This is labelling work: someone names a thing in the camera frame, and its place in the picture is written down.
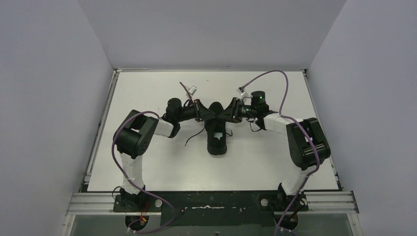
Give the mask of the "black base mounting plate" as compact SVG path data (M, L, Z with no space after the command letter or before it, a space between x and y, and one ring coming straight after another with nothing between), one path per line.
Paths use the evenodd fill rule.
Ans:
M167 200L166 205L154 196L140 193L133 199L127 194L115 196L113 211L126 213L126 224L141 216L149 220L155 213L160 224L170 220L170 226L281 226L293 229L298 213L308 211L306 195L301 193L292 201L282 190L263 191L154 191Z

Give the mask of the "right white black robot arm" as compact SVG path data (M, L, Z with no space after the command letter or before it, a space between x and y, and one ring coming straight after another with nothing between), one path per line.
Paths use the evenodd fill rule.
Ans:
M317 118L295 119L273 111L261 90L252 92L249 98L249 105L242 98L233 98L216 117L230 123L247 118L261 130L287 137L292 170L280 183L283 192L277 195L276 202L281 209L288 210L296 204L295 195L303 190L309 177L330 157L329 144Z

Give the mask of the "aluminium frame rail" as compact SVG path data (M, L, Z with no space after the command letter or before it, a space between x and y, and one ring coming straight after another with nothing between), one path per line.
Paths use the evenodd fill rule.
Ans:
M305 194L309 210L304 214L346 214L353 235L363 235L353 191L306 191ZM77 215L140 215L136 212L114 212L114 202L110 192L74 193L66 211L61 235L70 235Z

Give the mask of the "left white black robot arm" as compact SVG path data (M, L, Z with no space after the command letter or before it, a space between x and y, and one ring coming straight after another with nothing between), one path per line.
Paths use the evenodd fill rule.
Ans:
M116 130L112 143L112 153L118 152L122 160L117 167L123 174L121 192L127 194L127 205L134 210L145 205L146 197L141 193L145 188L143 155L154 136L174 138L181 122L195 119L208 124L218 121L219 114L214 106L207 108L198 99L182 103L178 98L168 101L165 114L161 117L151 111L132 110Z

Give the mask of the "black sneaker shoe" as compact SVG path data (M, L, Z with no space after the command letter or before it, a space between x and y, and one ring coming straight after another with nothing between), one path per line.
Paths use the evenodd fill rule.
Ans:
M205 122L207 132L207 150L214 156L224 155L227 152L226 122L218 117Z

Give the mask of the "black shoelace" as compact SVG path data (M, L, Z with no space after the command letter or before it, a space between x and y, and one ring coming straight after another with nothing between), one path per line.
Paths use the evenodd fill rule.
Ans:
M185 141L185 144L184 144L184 146L187 146L187 144L188 144L188 142L192 139L192 138L194 138L194 137L196 137L196 136L198 136L199 134L201 134L204 130L205 130L206 128L205 127L203 127L198 133L196 133L195 135L192 135L192 136L190 136L186 141ZM230 130L230 133L228 133L228 132L225 132L225 134L227 135L227 136L229 136L229 137L232 137L233 136L233 131L232 130ZM218 140L220 140L220 138L222 138L223 137L223 135L222 134L220 134L219 132L215 132L215 134L213 135L214 136L214 138L217 138Z

